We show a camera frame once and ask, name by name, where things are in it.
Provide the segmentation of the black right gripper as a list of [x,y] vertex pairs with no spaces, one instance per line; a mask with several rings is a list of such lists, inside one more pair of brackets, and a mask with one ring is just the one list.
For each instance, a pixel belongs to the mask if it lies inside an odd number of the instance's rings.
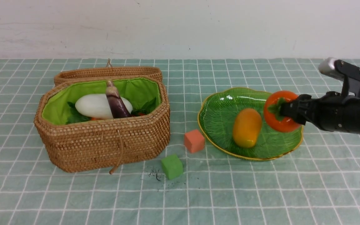
[[306,125],[307,122],[316,124],[317,105],[318,99],[308,94],[301,94],[296,99],[283,103],[280,107],[280,115],[291,118],[297,124]]

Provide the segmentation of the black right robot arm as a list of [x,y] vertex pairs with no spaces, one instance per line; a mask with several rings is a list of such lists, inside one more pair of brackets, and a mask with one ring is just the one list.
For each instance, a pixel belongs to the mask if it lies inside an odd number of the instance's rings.
[[280,115],[329,132],[360,134],[360,98],[329,91],[321,98],[302,94],[280,106]]

